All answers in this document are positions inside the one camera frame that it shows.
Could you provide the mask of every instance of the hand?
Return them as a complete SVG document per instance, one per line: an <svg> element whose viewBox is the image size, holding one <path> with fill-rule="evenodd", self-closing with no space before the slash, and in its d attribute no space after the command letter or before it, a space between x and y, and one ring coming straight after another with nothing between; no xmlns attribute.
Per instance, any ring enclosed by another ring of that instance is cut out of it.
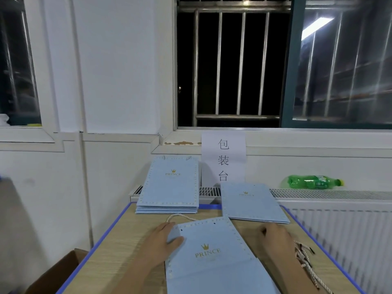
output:
<svg viewBox="0 0 392 294"><path fill-rule="evenodd" d="M294 261L295 242L283 225L264 223L260 227L260 242L277 267Z"/></svg>
<svg viewBox="0 0 392 294"><path fill-rule="evenodd" d="M180 236L167 243L167 237L175 222L162 223L145 239L135 261L149 271L164 262L170 254L184 241Z"/></svg>

